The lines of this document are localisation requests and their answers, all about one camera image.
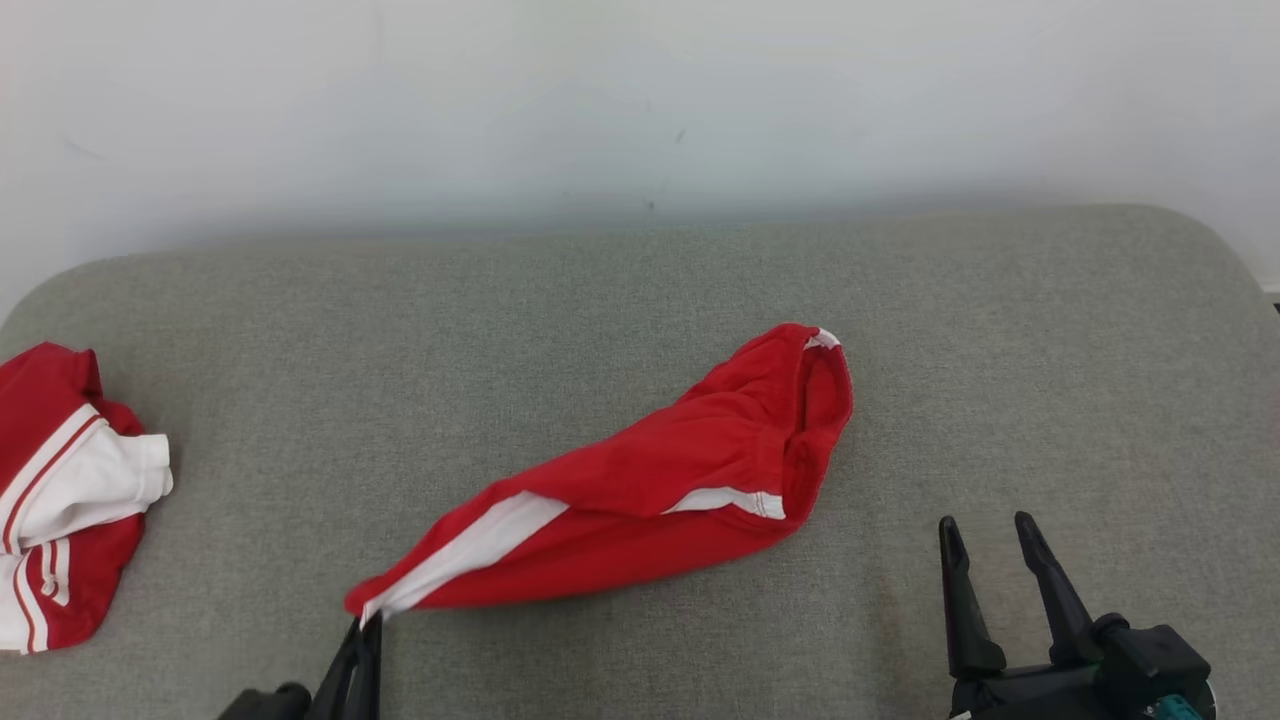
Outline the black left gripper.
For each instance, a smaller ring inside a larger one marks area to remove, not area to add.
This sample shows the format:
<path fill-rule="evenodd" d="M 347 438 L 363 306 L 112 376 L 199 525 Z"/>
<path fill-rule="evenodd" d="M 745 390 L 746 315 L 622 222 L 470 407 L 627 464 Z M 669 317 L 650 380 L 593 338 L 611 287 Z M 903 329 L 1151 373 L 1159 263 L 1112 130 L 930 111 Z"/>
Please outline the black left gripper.
<path fill-rule="evenodd" d="M 353 620 L 314 694 L 298 683 L 244 689 L 218 720 L 381 720 L 383 618 Z"/>

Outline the grey fabric sofa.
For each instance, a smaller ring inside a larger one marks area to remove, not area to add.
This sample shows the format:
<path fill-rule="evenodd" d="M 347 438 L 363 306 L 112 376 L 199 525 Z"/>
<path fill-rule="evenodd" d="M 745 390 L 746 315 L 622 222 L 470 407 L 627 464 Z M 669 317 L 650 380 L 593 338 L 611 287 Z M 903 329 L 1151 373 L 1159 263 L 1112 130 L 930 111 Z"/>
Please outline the grey fabric sofa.
<path fill-rule="evenodd" d="M 268 243 L 91 263 L 0 327 L 99 355 L 172 442 L 104 625 L 0 659 L 0 720 L 214 720 L 319 683 L 346 592 L 502 477 L 673 401 L 783 322 L 855 413 L 812 519 L 737 562 L 390 621 L 387 720 L 941 720 L 937 521 L 1012 666 L 1048 647 L 1012 515 L 1091 611 L 1169 624 L 1224 720 L 1280 720 L 1280 314 L 1151 206 L 616 237 Z"/>

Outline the red shorts with white stripes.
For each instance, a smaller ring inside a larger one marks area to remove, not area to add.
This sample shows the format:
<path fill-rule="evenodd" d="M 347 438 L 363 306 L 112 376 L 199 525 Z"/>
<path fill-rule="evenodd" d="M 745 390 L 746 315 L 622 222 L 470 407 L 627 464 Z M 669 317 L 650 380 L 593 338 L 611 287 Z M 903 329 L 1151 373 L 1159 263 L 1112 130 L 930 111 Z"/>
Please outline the red shorts with white stripes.
<path fill-rule="evenodd" d="M 346 610 L 558 600 L 760 552 L 810 516 L 852 409 L 836 336 L 777 325 L 669 406 L 451 510 Z"/>

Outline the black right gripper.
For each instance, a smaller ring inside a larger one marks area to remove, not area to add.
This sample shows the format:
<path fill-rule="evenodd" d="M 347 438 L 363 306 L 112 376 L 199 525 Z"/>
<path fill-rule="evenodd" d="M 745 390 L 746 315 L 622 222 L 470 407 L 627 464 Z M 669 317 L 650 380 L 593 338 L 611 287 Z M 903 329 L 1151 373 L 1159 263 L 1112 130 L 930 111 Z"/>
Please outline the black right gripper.
<path fill-rule="evenodd" d="M 1100 651 L 1093 618 L 1036 519 L 1015 512 L 1024 562 L 1037 580 L 1050 628 L 1052 665 L 1005 670 L 989 638 L 970 579 L 970 556 L 952 516 L 938 524 L 948 671 L 950 720 L 1132 720 L 1103 698 L 1094 682 Z"/>

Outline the red and white shirt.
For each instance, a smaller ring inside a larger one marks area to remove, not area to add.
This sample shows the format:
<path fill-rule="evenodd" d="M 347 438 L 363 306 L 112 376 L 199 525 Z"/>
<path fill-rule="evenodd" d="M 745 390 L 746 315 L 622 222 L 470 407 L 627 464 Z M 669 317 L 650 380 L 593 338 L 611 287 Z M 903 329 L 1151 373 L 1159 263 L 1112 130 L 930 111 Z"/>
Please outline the red and white shirt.
<path fill-rule="evenodd" d="M 105 396 L 92 351 L 1 364 L 0 653 L 88 641 L 173 486 L 169 438 Z"/>

